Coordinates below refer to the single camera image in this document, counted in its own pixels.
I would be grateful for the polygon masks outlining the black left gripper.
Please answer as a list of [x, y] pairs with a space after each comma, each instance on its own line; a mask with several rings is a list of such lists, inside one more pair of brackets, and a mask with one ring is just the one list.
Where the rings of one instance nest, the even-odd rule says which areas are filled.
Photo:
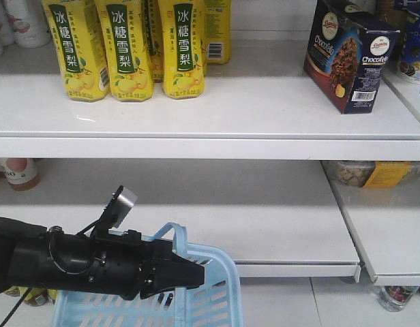
[[90, 241], [88, 292], [146, 299], [177, 287], [195, 289], [205, 282], [205, 268], [175, 255], [169, 240], [145, 241], [134, 230], [120, 235], [94, 230]]

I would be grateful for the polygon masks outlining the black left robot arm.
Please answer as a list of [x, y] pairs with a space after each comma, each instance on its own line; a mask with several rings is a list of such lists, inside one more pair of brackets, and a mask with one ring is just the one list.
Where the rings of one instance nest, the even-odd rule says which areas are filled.
[[204, 267], [174, 253], [170, 240], [104, 228], [89, 236], [66, 234], [59, 227], [0, 217], [0, 293], [23, 286], [133, 300], [204, 282]]

